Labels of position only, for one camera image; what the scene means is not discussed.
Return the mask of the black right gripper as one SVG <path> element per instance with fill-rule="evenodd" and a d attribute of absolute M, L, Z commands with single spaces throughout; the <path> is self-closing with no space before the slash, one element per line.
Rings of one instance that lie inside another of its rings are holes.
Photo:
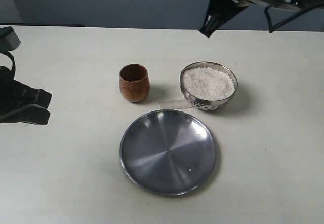
<path fill-rule="evenodd" d="M 248 0 L 209 0 L 204 21 L 198 31 L 209 38 L 221 26 L 252 4 Z"/>

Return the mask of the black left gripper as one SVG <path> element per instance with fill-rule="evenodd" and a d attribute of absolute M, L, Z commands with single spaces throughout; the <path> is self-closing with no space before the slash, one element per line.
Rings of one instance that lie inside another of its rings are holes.
<path fill-rule="evenodd" d="M 16 81 L 15 71 L 1 66 L 1 123 L 46 125 L 52 94 Z"/>

